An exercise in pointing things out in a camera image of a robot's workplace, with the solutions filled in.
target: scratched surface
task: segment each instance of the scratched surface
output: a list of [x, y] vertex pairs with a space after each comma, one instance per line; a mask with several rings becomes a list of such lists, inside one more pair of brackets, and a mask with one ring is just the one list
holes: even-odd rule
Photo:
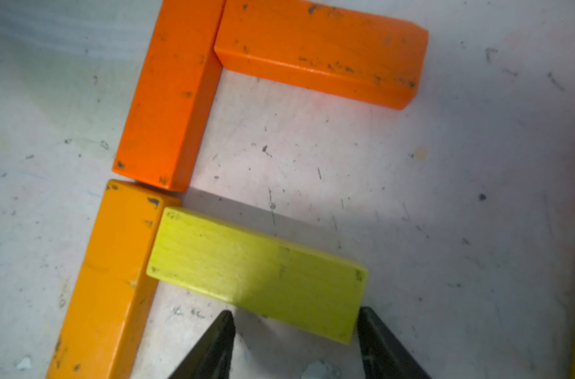
[[[575, 0], [342, 0], [430, 32], [394, 111], [223, 72], [185, 205], [363, 263], [433, 378], [566, 378], [575, 328]], [[0, 377], [43, 377], [160, 6], [0, 0]], [[225, 306], [159, 286], [133, 378]], [[341, 346], [236, 312], [233, 378]]]

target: stain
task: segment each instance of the stain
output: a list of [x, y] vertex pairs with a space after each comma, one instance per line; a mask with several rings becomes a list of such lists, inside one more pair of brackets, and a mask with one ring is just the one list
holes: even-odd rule
[[184, 313], [182, 313], [181, 307], [177, 306], [177, 307], [172, 308], [172, 315], [182, 316], [182, 315], [184, 315]]
[[565, 91], [565, 88], [562, 87], [561, 84], [559, 84], [559, 83], [557, 82], [557, 80], [555, 80], [555, 77], [553, 77], [553, 73], [549, 72], [549, 73], [547, 74], [547, 77], [549, 78], [549, 80], [551, 81], [551, 83], [553, 83], [553, 85], [554, 85], [555, 87], [557, 87], [557, 89], [559, 89], [561, 92], [564, 92], [564, 91]]
[[412, 158], [415, 158], [419, 161], [425, 161], [428, 156], [429, 149], [426, 146], [419, 146], [416, 148], [416, 150], [414, 150], [414, 156]]
[[195, 308], [191, 309], [191, 314], [192, 314], [193, 316], [196, 316], [197, 318], [206, 318], [206, 317], [201, 313], [200, 310], [197, 310], [197, 309], [195, 309]]
[[155, 198], [146, 198], [148, 200], [149, 203], [151, 204], [155, 204], [155, 209], [157, 209], [157, 207], [159, 207], [159, 199], [155, 199]]
[[487, 63], [491, 64], [492, 63], [492, 54], [496, 54], [498, 52], [497, 49], [494, 49], [492, 47], [488, 47], [487, 49], [485, 49], [485, 60]]
[[506, 74], [509, 74], [509, 75], [511, 75], [511, 76], [513, 76], [513, 77], [515, 77], [515, 78], [517, 78], [518, 75], [519, 75], [518, 72], [511, 71], [511, 70], [509, 70], [509, 69], [502, 69], [502, 72], [504, 72], [504, 73], [506, 73]]

